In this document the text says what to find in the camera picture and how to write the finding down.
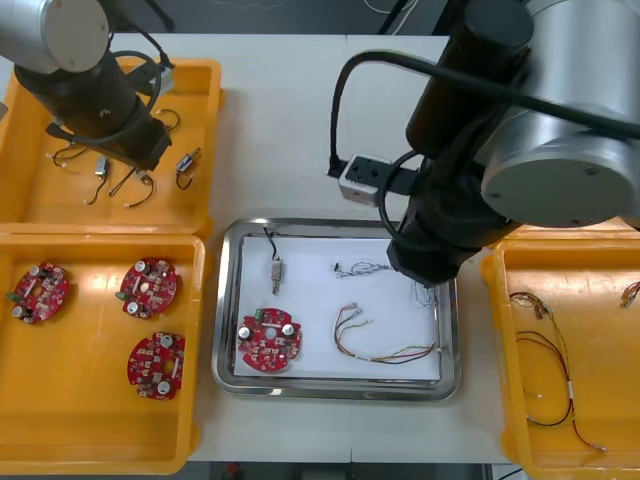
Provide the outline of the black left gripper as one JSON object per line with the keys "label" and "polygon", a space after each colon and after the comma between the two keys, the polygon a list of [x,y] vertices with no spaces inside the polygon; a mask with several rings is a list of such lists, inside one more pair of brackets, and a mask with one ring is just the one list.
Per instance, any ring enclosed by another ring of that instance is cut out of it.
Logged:
{"label": "black left gripper", "polygon": [[172,144],[166,125],[149,113],[133,112],[128,118],[102,119],[102,135],[124,132],[102,147],[108,156],[141,170],[154,170]]}

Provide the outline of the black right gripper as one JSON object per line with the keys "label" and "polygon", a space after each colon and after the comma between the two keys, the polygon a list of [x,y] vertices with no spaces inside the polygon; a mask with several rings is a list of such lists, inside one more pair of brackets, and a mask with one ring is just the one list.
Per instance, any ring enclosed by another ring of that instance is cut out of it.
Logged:
{"label": "black right gripper", "polygon": [[483,166],[470,161],[450,176],[440,172],[424,162],[412,174],[400,224],[387,223],[392,266],[429,287],[455,279],[464,262],[505,236],[505,217],[480,192]]}

